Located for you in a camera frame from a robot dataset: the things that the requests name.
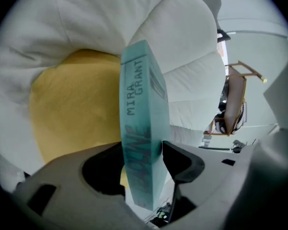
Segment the white fabric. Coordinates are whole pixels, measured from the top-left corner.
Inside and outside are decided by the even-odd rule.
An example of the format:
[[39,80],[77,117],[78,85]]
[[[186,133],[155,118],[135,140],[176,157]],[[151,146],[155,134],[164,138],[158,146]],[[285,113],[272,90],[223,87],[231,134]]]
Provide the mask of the white fabric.
[[[19,0],[0,28],[0,154],[28,173],[41,167],[27,102],[44,69],[81,48],[120,55],[141,39],[166,73],[171,123],[207,126],[213,116],[205,112],[216,104],[225,78],[218,75],[224,67],[215,55],[216,24],[202,0]],[[202,81],[195,85],[182,72]],[[204,78],[217,79],[206,89]],[[198,101],[204,95],[211,98]]]

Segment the white wall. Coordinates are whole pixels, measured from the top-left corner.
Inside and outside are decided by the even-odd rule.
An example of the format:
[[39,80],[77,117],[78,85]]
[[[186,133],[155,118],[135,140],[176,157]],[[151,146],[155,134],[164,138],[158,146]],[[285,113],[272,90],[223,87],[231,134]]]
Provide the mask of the white wall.
[[[263,84],[257,77],[247,78],[247,123],[237,134],[230,137],[213,136],[209,147],[229,148],[235,139],[250,143],[267,135],[274,128],[273,124],[277,121],[264,98],[264,92],[288,63],[288,40],[282,37],[241,33],[231,35],[226,46],[229,63],[240,60],[261,73],[268,82]],[[243,67],[236,69],[241,73],[248,72]]]
[[288,24],[271,0],[222,0],[218,14],[226,32],[260,31],[288,37]]

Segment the wooden chair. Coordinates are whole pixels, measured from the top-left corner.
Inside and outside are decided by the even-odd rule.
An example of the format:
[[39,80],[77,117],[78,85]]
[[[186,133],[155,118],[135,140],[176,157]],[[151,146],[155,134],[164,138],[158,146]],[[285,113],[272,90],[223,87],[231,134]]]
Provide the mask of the wooden chair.
[[[255,71],[250,66],[244,64],[241,61],[234,64],[228,64],[228,97],[226,110],[224,113],[224,118],[214,118],[209,126],[209,131],[204,132],[205,135],[209,136],[230,136],[237,119],[240,115],[241,107],[244,101],[245,89],[246,89],[246,77],[248,76],[257,76],[263,81],[263,83],[267,82],[267,79],[264,78],[259,72]],[[234,66],[244,66],[251,73],[239,73]],[[226,125],[226,134],[213,133],[213,125],[215,121],[224,120]]]

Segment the book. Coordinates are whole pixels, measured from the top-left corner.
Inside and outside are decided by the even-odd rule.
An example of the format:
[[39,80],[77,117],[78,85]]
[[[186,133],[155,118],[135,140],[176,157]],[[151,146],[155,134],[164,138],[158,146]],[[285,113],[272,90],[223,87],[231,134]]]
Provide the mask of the book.
[[170,125],[166,83],[146,40],[121,56],[120,135],[133,201],[155,210],[168,172],[162,141]]

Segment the yellow cloth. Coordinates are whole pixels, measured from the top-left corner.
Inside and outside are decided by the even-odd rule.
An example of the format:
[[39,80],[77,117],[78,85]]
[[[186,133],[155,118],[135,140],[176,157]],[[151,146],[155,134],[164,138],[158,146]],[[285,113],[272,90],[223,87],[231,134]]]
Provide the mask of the yellow cloth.
[[77,51],[41,73],[29,108],[45,163],[120,141],[119,82],[120,59],[93,50]]

